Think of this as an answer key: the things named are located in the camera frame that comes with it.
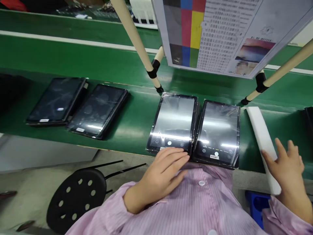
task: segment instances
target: color test chart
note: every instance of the color test chart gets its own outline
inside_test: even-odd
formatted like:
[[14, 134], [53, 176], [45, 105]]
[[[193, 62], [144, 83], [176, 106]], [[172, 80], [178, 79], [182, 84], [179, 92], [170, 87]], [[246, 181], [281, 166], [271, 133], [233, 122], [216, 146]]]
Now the color test chart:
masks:
[[153, 0], [169, 66], [252, 79], [311, 21], [313, 2]]

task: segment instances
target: shirt button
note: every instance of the shirt button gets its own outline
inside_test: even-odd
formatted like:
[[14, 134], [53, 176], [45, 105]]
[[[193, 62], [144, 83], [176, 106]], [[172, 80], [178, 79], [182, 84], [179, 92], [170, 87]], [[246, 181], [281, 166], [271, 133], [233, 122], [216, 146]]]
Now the shirt button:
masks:
[[217, 232], [214, 229], [212, 229], [209, 231], [208, 235], [217, 235]]
[[198, 183], [200, 186], [203, 186], [203, 185], [205, 185], [205, 182], [203, 181], [203, 180], [201, 180], [201, 181], [199, 181], [199, 183]]

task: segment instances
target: black stool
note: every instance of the black stool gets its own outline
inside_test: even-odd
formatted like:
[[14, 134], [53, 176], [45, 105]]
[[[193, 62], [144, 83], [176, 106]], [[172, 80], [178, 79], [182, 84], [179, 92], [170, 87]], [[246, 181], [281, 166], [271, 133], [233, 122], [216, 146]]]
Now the black stool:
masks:
[[104, 176], [96, 168], [123, 160], [91, 166], [75, 171], [54, 193], [47, 211], [48, 226], [56, 233], [65, 234], [87, 211], [101, 206], [107, 191], [106, 180], [112, 176], [141, 167], [146, 163]]

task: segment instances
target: tablet screen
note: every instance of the tablet screen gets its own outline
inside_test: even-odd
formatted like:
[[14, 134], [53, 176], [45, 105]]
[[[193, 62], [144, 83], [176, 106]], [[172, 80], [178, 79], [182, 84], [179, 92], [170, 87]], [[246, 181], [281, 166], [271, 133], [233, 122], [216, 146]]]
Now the tablet screen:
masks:
[[62, 120], [85, 79], [54, 78], [27, 121]]
[[150, 134], [147, 148], [157, 150], [177, 147], [188, 150], [192, 138], [195, 99], [177, 95], [165, 95]]
[[67, 125], [67, 129], [99, 136], [124, 93], [125, 90], [120, 88], [97, 85]]
[[205, 101], [203, 112], [196, 157], [234, 165], [239, 153], [239, 107]]

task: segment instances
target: sleeve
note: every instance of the sleeve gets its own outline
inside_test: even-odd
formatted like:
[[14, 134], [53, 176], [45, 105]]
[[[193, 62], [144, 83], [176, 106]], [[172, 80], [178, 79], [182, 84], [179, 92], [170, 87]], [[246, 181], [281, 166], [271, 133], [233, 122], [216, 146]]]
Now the sleeve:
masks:
[[123, 184], [101, 206], [79, 218], [66, 235], [119, 234], [126, 221], [134, 216], [127, 211], [123, 196], [126, 190], [135, 184], [135, 182]]
[[313, 226], [292, 213], [276, 197], [271, 196], [270, 208], [263, 210], [264, 231], [272, 235], [313, 234]]

